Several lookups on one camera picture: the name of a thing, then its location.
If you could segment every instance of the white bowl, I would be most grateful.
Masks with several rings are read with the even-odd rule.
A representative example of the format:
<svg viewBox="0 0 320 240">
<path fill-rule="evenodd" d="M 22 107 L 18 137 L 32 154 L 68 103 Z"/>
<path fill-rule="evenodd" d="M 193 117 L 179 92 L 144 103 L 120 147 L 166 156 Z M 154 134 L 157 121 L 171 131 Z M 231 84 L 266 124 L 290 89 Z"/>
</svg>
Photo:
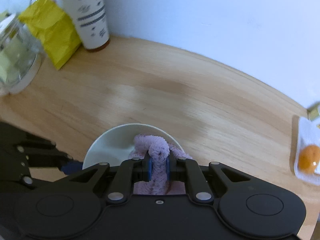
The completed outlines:
<svg viewBox="0 0 320 240">
<path fill-rule="evenodd" d="M 183 151 L 181 145 L 165 131 L 148 124 L 128 123 L 114 127 L 96 139 L 84 158 L 82 169 L 100 162 L 119 166 L 122 161 L 129 158 L 130 152 L 134 149 L 133 139 L 137 134 L 161 136 Z"/>
</svg>

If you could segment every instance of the wood grain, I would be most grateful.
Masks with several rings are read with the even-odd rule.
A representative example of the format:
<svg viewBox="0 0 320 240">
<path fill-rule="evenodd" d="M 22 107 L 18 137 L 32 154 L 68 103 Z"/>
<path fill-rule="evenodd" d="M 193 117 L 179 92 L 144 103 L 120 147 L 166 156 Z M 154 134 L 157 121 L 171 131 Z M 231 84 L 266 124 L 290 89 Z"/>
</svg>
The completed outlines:
<svg viewBox="0 0 320 240">
<path fill-rule="evenodd" d="M 320 191 L 292 170 L 297 118 L 306 116 L 306 109 L 222 63 L 163 44 L 112 37 L 100 52 L 80 48 L 60 71 L 45 60 L 23 92 L 1 98 L 0 104 L 3 120 L 55 141 L 78 160 L 111 127 L 157 126 L 201 165 L 219 161 L 296 193 L 307 207 L 299 237 L 312 235 Z"/>
</svg>

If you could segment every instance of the yellow paper package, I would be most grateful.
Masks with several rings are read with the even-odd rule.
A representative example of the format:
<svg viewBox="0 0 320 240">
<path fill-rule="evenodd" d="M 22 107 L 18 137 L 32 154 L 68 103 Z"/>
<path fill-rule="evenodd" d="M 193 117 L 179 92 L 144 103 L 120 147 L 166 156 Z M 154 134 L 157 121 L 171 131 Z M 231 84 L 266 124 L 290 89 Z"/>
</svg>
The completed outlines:
<svg viewBox="0 0 320 240">
<path fill-rule="evenodd" d="M 52 0 L 37 0 L 19 15 L 31 34 L 41 41 L 56 69 L 60 69 L 81 44 L 70 17 Z"/>
</svg>

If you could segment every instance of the pink towel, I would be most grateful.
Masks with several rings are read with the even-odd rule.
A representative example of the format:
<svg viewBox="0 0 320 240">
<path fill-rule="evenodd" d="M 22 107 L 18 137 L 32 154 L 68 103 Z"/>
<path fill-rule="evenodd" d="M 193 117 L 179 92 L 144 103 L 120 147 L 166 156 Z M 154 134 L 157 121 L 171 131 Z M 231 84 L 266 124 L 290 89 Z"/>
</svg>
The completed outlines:
<svg viewBox="0 0 320 240">
<path fill-rule="evenodd" d="M 168 144 L 166 140 L 153 135 L 136 135 L 134 137 L 134 150 L 130 158 L 143 158 L 147 151 L 152 158 L 152 175 L 149 182 L 137 182 L 134 184 L 133 193 L 141 195 L 176 195 L 185 194 L 184 183 L 180 181 L 167 181 L 166 159 L 170 150 L 175 158 L 192 157 L 175 145 Z"/>
</svg>

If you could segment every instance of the orange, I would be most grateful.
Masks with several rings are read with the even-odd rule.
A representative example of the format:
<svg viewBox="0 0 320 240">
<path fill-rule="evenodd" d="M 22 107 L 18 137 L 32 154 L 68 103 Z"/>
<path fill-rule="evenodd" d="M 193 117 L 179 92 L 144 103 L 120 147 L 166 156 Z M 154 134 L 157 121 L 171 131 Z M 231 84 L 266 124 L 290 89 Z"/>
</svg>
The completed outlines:
<svg viewBox="0 0 320 240">
<path fill-rule="evenodd" d="M 317 145 L 305 147 L 299 155 L 298 169 L 306 174 L 313 174 L 320 162 L 320 148 Z"/>
</svg>

